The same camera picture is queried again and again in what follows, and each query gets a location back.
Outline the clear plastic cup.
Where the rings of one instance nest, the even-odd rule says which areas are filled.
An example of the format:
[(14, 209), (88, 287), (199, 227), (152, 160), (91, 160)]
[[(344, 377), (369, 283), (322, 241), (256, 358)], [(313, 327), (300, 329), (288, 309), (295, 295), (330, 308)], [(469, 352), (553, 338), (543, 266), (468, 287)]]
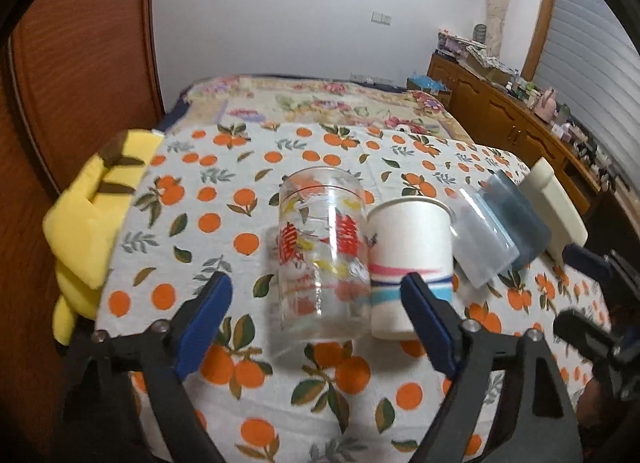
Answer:
[(472, 287), (480, 289), (508, 269), (520, 251), (477, 191), (460, 188), (450, 209), (452, 254)]

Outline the grey window blind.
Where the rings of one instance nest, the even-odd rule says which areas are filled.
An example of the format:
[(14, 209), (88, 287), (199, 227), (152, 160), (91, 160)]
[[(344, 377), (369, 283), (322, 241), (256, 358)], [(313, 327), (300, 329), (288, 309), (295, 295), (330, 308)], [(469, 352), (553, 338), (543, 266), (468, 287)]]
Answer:
[(639, 188), (639, 54), (604, 0), (554, 0), (534, 82), (559, 101)]

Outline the brown louvered wardrobe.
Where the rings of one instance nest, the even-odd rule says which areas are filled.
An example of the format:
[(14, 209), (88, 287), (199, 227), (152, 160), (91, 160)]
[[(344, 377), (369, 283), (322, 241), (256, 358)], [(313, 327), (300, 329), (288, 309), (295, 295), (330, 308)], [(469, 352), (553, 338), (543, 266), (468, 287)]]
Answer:
[(49, 460), (63, 388), (41, 222), (79, 168), (163, 116), (151, 0), (1, 0), (1, 457)]

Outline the pink thermos jug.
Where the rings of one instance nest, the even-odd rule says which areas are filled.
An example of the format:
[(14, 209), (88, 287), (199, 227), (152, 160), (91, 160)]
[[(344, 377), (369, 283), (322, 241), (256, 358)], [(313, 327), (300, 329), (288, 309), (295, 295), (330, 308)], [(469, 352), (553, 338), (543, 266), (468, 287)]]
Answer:
[(554, 88), (548, 88), (538, 98), (534, 107), (534, 114), (544, 123), (551, 123), (556, 112), (556, 93)]

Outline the blue translucent plastic cup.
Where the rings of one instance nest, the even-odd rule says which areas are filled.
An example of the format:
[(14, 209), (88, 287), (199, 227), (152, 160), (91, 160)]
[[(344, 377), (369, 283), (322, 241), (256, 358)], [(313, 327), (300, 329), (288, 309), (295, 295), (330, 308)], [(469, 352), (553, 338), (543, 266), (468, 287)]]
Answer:
[(513, 269), (523, 269), (544, 253), (551, 241), (551, 230), (503, 171), (496, 171), (486, 180), (480, 195), (518, 248)]

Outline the floral bed blanket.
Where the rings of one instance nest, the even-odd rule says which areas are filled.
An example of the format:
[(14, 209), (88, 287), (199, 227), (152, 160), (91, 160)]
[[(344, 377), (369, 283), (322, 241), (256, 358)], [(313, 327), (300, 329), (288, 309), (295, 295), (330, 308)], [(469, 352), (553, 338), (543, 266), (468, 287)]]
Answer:
[(473, 141), (442, 102), (421, 90), (286, 76), (229, 75), (194, 83), (165, 122), (171, 132), (198, 125), (298, 123)]

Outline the cluttered boxes on sideboard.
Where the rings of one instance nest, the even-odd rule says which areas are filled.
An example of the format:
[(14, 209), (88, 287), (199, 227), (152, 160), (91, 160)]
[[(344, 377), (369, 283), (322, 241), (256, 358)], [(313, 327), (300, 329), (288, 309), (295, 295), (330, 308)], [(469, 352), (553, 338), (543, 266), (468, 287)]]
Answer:
[(487, 53), (485, 44), (462, 38), (446, 30), (438, 31), (436, 52), (443, 57), (456, 60), (458, 64), (485, 78), (489, 78), (491, 74), (504, 74), (510, 78), (513, 73), (497, 57)]

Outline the white paper cup striped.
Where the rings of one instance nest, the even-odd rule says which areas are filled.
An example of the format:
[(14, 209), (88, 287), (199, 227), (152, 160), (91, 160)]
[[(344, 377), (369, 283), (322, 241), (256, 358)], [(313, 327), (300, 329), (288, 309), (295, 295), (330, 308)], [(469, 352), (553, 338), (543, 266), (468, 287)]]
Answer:
[(386, 201), (368, 214), (371, 334), (375, 339), (416, 338), (400, 300), (400, 281), (408, 273), (418, 273), (437, 298), (450, 301), (454, 276), (451, 222), (448, 206), (428, 197)]

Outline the orange print tablecloth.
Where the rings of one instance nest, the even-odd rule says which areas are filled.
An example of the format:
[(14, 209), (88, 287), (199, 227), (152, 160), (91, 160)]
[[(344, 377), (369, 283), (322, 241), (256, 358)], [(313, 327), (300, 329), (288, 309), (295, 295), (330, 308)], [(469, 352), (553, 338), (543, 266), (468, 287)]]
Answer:
[(453, 205), (513, 154), (326, 124), (198, 124), (152, 154), (116, 241), (96, 318), (112, 336), (169, 319), (218, 271), (229, 309), (186, 379), (230, 462), (405, 462), (450, 388), (415, 339), (347, 334), (367, 316), (363, 235), (376, 205)]

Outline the yellow plush toy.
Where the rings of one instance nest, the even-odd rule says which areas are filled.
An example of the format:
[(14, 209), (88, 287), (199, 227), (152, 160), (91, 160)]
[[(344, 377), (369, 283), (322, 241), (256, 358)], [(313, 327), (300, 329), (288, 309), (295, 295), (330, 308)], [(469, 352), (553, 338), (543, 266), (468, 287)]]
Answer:
[(80, 169), (43, 218), (60, 289), (52, 315), (58, 344), (70, 345), (77, 320), (96, 318), (114, 242), (154, 152), (159, 131), (124, 131)]

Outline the blue item box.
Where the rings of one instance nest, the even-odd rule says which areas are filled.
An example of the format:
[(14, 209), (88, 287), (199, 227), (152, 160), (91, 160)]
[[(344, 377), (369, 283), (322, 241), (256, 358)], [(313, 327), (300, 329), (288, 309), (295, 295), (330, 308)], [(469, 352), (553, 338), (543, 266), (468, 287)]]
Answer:
[(430, 78), (426, 74), (413, 73), (407, 79), (408, 90), (421, 90), (421, 92), (436, 96), (450, 92), (450, 89), (440, 81)]

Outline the wooden sideboard cabinet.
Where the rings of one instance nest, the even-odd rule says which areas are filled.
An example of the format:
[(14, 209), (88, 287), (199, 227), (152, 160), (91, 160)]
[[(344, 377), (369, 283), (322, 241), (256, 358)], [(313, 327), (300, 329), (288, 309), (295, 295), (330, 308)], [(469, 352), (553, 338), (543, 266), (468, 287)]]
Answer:
[(427, 75), (451, 90), (448, 111), (474, 142), (510, 151), (527, 166), (546, 159), (582, 216), (601, 200), (601, 187), (570, 148), (523, 102), (498, 90), (461, 64), (431, 56)]

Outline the clear glass red print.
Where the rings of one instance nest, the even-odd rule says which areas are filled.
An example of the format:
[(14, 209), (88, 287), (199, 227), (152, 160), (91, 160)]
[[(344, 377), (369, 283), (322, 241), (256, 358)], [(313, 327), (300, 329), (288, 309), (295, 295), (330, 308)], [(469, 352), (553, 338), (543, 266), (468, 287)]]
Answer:
[(319, 166), (284, 179), (277, 241), (283, 331), (309, 341), (369, 331), (366, 228), (364, 191), (349, 172)]

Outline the white wall switch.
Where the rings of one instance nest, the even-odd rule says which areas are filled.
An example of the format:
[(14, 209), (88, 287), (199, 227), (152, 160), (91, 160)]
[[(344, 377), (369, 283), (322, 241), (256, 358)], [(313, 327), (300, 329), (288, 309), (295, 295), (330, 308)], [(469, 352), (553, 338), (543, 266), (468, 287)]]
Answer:
[(392, 22), (392, 17), (382, 14), (382, 12), (372, 12), (371, 22), (376, 24), (382, 24), (383, 26), (389, 26)]

